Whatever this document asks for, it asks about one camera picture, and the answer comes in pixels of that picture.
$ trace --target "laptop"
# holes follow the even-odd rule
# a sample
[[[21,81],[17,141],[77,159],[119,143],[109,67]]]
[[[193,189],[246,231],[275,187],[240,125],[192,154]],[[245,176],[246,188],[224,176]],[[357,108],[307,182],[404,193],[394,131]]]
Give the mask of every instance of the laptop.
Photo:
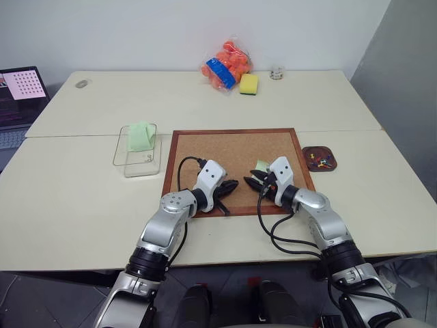
[[[0,70],[0,172],[49,101],[35,66]]]

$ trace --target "plastic bag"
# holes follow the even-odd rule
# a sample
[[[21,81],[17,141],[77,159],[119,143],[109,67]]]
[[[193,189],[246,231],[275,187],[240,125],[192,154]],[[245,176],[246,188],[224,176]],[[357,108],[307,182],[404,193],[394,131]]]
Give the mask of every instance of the plastic bag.
[[[247,51],[243,50],[237,38],[230,38],[214,56],[208,56],[201,72],[209,78],[213,88],[227,91],[239,84],[241,76],[252,68]]]

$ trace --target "yellow sponge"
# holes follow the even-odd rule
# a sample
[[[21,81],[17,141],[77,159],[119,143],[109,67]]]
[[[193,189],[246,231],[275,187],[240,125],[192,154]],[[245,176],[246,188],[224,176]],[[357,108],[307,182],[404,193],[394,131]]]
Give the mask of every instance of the yellow sponge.
[[[257,94],[258,77],[253,74],[243,74],[240,81],[241,94]]]

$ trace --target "dot grid pattern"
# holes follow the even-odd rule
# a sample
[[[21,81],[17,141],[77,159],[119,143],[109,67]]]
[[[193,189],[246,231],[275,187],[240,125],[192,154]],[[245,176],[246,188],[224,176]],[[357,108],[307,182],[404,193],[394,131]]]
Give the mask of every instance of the dot grid pattern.
[[[3,78],[15,100],[46,96],[35,70],[3,73]]]

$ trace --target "laptop keyboard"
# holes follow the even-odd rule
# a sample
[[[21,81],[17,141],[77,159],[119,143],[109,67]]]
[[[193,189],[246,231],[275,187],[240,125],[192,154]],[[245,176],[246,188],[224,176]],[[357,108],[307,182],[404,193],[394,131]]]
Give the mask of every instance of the laptop keyboard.
[[[0,149],[20,147],[26,132],[27,130],[0,132]]]

